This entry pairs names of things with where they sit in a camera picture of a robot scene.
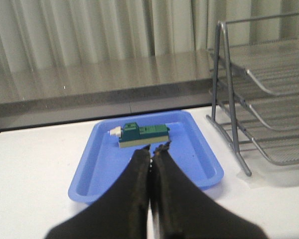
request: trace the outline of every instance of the white table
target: white table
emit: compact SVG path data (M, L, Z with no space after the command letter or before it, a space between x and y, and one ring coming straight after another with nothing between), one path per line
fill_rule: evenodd
M228 119L217 110L219 119ZM222 181L205 192L260 225L270 238L299 238L299 165L275 166L257 151L245 151L242 154L253 172L249 178L205 118L211 108L188 111L225 172ZM67 190L96 123L0 133L0 239L44 238L49 228L86 208L71 201Z

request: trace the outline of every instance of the curtain fold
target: curtain fold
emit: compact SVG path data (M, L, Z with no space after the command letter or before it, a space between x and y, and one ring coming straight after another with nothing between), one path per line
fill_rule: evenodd
M212 48L218 20L299 0L0 0L0 73ZM231 44L299 36L299 17L231 25Z

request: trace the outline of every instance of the white cap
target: white cap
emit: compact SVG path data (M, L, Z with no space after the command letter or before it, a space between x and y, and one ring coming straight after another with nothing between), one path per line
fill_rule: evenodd
M110 130L110 135L115 135L117 137L121 137L122 135L122 129L120 126L117 126Z

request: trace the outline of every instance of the blue tray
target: blue tray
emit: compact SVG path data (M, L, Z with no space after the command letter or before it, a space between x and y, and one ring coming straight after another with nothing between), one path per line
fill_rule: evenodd
M170 111L107 119L92 130L69 188L72 200L87 204L96 201L126 168L133 152L142 148L142 145L119 148L119 139L109 134L109 130L128 122L139 126L166 124L170 128L169 153L200 189L207 189L222 179L224 171L190 113ZM151 144L151 152L160 144Z

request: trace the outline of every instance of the metal desk organizer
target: metal desk organizer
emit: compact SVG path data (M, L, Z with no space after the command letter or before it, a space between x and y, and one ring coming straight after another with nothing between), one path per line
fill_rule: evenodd
M271 163L299 163L299 38L229 47L227 25L299 15L299 12L218 22L215 33L212 113L207 119L229 142L246 175L238 129ZM220 55L220 36L224 55ZM219 63L226 77L218 78ZM216 121L216 104L230 117L230 136Z

